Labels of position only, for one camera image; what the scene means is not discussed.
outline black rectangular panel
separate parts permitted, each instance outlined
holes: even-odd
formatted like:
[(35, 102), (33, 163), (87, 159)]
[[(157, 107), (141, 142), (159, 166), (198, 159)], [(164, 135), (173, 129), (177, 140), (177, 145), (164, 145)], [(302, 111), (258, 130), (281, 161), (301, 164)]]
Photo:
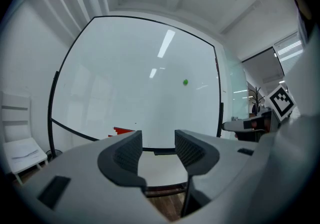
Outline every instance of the black rectangular panel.
[(50, 209), (53, 209), (70, 181), (70, 178), (55, 176), (46, 186), (44, 191), (38, 196), (39, 201), (48, 206)]
[(248, 148), (240, 148), (238, 152), (248, 156), (252, 156), (254, 154), (254, 151)]

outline white chair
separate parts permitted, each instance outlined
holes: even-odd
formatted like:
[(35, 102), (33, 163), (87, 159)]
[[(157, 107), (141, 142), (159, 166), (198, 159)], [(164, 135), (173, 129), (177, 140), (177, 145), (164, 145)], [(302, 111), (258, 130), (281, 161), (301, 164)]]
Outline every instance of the white chair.
[(31, 136), (30, 127), (30, 98), (3, 93), (0, 96), (0, 130), (4, 138), (3, 149), (8, 166), (18, 182), (22, 171), (39, 165), (48, 164), (47, 155)]

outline glass partition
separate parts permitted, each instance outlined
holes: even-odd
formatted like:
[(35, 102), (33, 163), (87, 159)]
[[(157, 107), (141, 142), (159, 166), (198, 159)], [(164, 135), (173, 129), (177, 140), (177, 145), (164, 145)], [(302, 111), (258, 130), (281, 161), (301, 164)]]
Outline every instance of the glass partition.
[(224, 48), (229, 68), (232, 91), (232, 116), (238, 119), (249, 117), (249, 99), (246, 74), (242, 62), (227, 48)]

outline whiteboard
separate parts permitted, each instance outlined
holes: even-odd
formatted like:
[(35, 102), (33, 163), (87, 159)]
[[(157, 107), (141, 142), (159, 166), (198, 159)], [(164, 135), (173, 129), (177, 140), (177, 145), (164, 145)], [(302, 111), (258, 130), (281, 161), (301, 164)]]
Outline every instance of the whiteboard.
[(174, 148), (177, 129), (215, 136), (219, 107), (212, 45), (166, 24), (109, 16), (94, 18), (69, 50), (51, 117), (99, 140), (118, 127), (142, 130), (145, 148)]

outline wooden floor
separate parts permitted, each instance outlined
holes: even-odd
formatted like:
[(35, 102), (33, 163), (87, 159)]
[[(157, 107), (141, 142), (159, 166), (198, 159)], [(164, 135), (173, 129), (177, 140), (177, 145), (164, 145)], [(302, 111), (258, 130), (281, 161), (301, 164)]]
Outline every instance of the wooden floor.
[(180, 219), (182, 206), (184, 205), (186, 193), (179, 193), (168, 196), (148, 198), (151, 204), (158, 209), (169, 221)]
[[(30, 177), (38, 171), (39, 171), (38, 169), (33, 169), (30, 172), (24, 174), (23, 176), (20, 176), (22, 183), (27, 182), (27, 180), (30, 179)], [(12, 184), (15, 187), (20, 186), (17, 180), (14, 180)], [(171, 191), (172, 190), (162, 191), (162, 193), (171, 192)], [(183, 192), (183, 193), (168, 195), (168, 196), (152, 197), (152, 198), (148, 198), (148, 200), (169, 221), (173, 222), (180, 219), (180, 214), (185, 201), (185, 196), (186, 196), (186, 193)]]

